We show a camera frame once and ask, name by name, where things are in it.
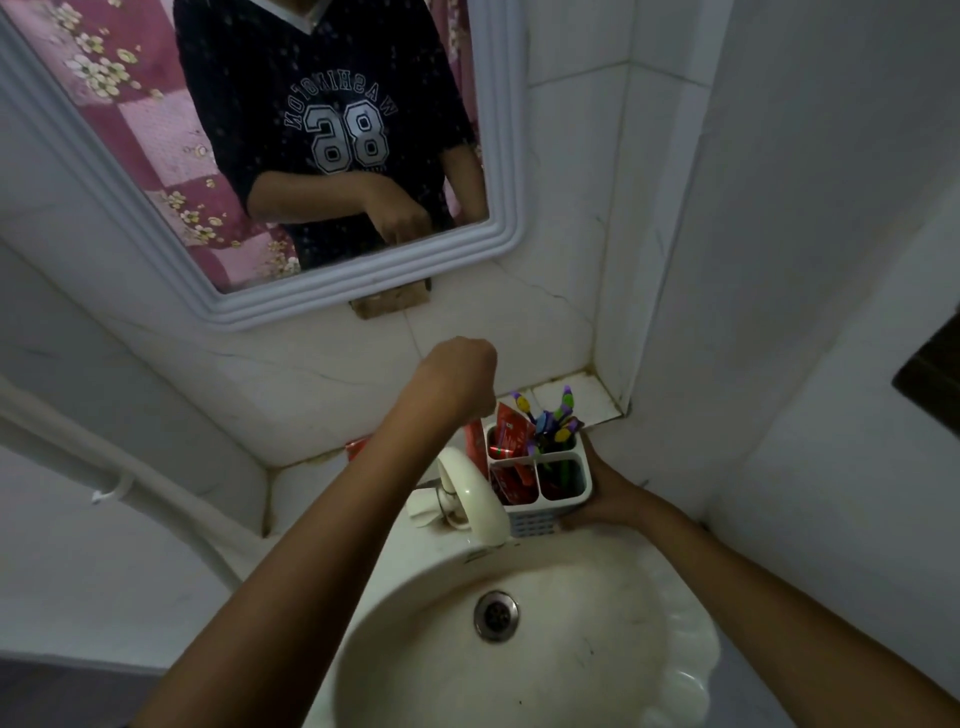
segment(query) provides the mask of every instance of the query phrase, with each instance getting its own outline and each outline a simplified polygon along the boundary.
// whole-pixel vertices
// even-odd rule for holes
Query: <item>reflected hand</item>
[[[402,245],[433,232],[430,214],[399,184],[370,174],[364,190],[364,212],[387,245]]]
[[[643,491],[600,458],[585,432],[578,434],[587,451],[593,495],[580,508],[561,519],[564,528],[578,528],[590,523],[632,525],[636,519]]]
[[[495,373],[493,344],[458,336],[435,346],[407,386],[412,397],[435,402],[460,426],[493,412]]]

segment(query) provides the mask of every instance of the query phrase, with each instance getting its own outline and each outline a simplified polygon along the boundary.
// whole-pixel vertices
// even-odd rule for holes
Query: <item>shirt sleeve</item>
[[[419,99],[420,119],[427,136],[434,141],[437,154],[462,144],[474,144],[476,138],[464,101],[460,97],[450,62],[440,41],[433,16],[423,0],[396,3],[402,17],[404,55],[412,61],[409,83]]]
[[[269,169],[263,152],[250,140],[260,138],[257,120],[239,89],[242,69],[231,61],[230,38],[211,0],[176,0],[174,27],[187,89],[204,127],[217,167],[247,211],[253,183]]]

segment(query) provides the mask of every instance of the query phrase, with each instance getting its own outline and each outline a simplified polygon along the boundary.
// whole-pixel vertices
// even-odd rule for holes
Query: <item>mirror frame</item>
[[[200,320],[221,331],[242,330],[504,255],[519,244],[527,226],[526,29],[520,3],[468,4],[490,218],[234,293],[214,288],[4,12],[0,98],[60,155]]]

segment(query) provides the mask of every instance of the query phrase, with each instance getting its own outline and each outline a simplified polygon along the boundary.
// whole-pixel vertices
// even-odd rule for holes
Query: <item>white plastic basket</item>
[[[581,503],[585,503],[593,493],[593,480],[590,478],[590,469],[587,465],[587,453],[580,437],[574,434],[574,447],[563,452],[547,452],[542,455],[529,457],[513,457],[504,460],[494,460],[490,457],[491,433],[496,425],[490,425],[484,432],[487,441],[487,467],[490,469],[491,486],[495,489],[496,481],[493,478],[494,468],[503,468],[513,465],[528,465],[537,474],[537,500],[525,505],[505,505],[507,515],[510,516],[510,531],[515,538],[527,536],[545,536],[554,532],[556,517],[568,513]],[[583,492],[560,500],[550,500],[540,489],[540,467],[544,464],[558,463],[569,460],[579,468]]]

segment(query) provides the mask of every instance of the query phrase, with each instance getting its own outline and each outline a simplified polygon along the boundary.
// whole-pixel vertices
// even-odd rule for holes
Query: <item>printed number on shirt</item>
[[[329,104],[313,104],[303,114],[303,127],[315,135],[313,159],[328,175],[349,169],[351,146],[352,156],[365,167],[383,164],[390,154],[383,118],[369,101],[350,104],[343,118]]]

